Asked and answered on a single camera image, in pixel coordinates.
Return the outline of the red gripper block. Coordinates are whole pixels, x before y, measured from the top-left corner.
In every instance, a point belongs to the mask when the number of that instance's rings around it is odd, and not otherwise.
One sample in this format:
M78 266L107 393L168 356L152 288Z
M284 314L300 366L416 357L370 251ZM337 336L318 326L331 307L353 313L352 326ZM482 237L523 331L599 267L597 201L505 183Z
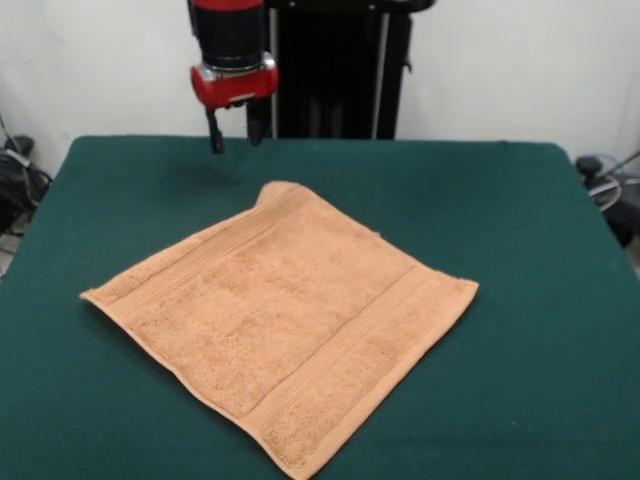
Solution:
M257 67L248 70L222 70L205 64L193 66L190 79L196 98L207 108L206 118L213 154L224 153L224 137L214 109L232 108L248 101L247 136L252 146L261 144L262 120L258 99L274 94L279 82L277 64L269 52L262 54Z

